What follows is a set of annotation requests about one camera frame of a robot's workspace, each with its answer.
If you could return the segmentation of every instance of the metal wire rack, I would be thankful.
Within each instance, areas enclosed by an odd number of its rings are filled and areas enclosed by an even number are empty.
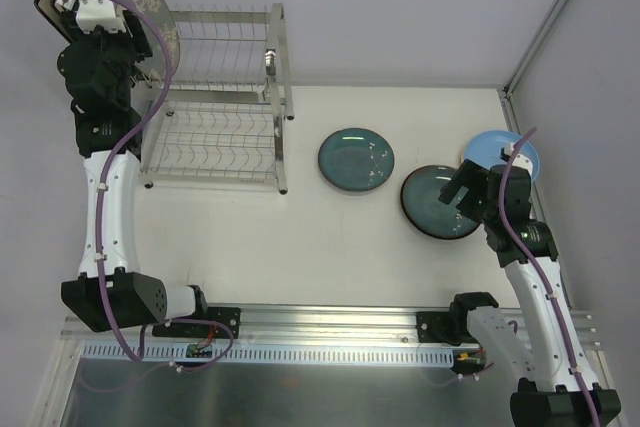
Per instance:
[[[293,120],[282,4],[270,11],[173,12],[180,65],[145,135],[142,174],[155,180],[273,183],[287,192],[283,124]],[[149,100],[162,87],[148,82]]]

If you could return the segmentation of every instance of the teal plate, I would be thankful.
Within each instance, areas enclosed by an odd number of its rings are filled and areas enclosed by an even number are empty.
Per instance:
[[[366,192],[380,187],[391,176],[395,157],[382,136],[352,127],[327,137],[318,151],[318,165],[336,187]]]
[[[440,191],[455,172],[456,169],[444,165],[420,167],[406,178],[400,191],[402,210],[409,221],[437,239],[461,239],[480,225],[464,217],[455,207],[467,193],[466,189],[461,189],[449,205],[438,200]]]

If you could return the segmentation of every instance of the metal frame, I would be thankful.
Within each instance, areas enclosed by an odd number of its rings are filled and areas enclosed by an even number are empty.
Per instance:
[[[560,14],[562,14],[569,1],[570,0],[554,0],[553,5],[547,12],[547,15],[542,21],[540,27],[538,27],[538,30],[531,40],[531,43],[527,47],[527,50],[525,51],[522,59],[516,67],[516,70],[511,76],[511,79],[505,87],[505,91],[507,92],[507,96],[509,96],[509,98],[513,94],[513,91],[516,90],[516,87],[518,87],[520,80],[522,80],[522,77],[524,76],[526,70],[529,68],[529,65],[535,58],[536,53],[543,45],[545,39],[551,33],[551,29],[555,25],[556,21],[560,17]]]
[[[283,5],[273,4],[270,12],[172,13],[182,26],[181,63],[165,116],[154,119],[145,136],[145,183],[275,181],[286,194],[283,124],[294,112]],[[149,84],[142,100],[158,97],[161,85]]]
[[[478,347],[478,344],[452,347],[438,343],[421,344],[418,341],[416,313],[442,311],[442,308],[243,304],[237,307],[242,309],[242,317],[236,345],[243,354],[235,355],[229,362],[442,368],[449,362],[448,356],[452,353]],[[518,322],[518,338],[530,347],[520,310],[504,309],[502,314],[507,321]],[[592,316],[584,311],[572,311],[571,316],[589,358],[600,359],[600,338]],[[124,329],[123,333],[131,345],[137,345],[137,329]],[[221,347],[224,342],[221,341],[220,345],[216,343],[217,347]],[[174,354],[179,354],[182,352],[180,349],[188,343],[193,343],[193,340],[159,339],[152,337],[149,332],[146,335],[147,351],[155,356],[153,360],[156,361],[166,361],[167,352],[172,349]],[[84,354],[103,359],[122,358],[111,332],[94,333],[79,319],[68,317],[58,345],[54,374],[50,384],[43,389],[31,425],[59,425],[71,392],[75,370]],[[602,369],[598,369],[598,372],[606,374]]]

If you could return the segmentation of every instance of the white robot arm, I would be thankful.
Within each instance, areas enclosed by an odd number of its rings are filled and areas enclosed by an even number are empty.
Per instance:
[[[440,200],[450,203],[461,188],[468,189],[457,207],[484,225],[487,243],[518,297],[531,351],[488,293],[457,295],[450,308],[454,328],[445,330],[453,330],[457,345],[461,338],[477,340],[487,356],[508,371],[516,427],[588,427],[592,421],[607,425],[620,413],[618,394],[600,387],[580,345],[564,297],[553,236],[545,223],[530,218],[528,171],[505,170],[499,165],[488,171],[465,160]],[[503,174],[508,177],[501,186]],[[449,331],[446,336],[451,339]]]
[[[206,318],[206,300],[197,286],[167,288],[161,280],[140,273],[133,217],[142,133],[115,153],[101,181],[112,150],[119,149],[119,142],[141,121],[131,106],[131,78],[134,64],[152,51],[140,22],[110,0],[58,4],[73,36],[58,58],[58,70],[73,97],[76,143],[84,157],[88,192],[84,254],[78,278],[62,283],[62,300],[96,332],[111,329],[113,319],[124,328],[192,315]],[[99,193],[104,196],[101,210]],[[95,245],[98,212],[102,246]],[[104,280],[99,278],[99,260]],[[104,282],[108,299],[101,294]],[[111,321],[107,307],[113,312]]]

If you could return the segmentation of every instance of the white tabletop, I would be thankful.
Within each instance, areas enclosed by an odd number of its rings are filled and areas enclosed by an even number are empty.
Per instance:
[[[155,187],[137,195],[142,272],[199,284],[210,302],[448,306],[456,293],[517,299],[482,228],[454,241],[406,219],[402,182],[428,164],[458,166],[475,134],[504,129],[494,90],[294,88],[285,124],[289,193]],[[385,137],[395,169],[380,188],[347,194],[320,174],[317,153],[336,130]]]

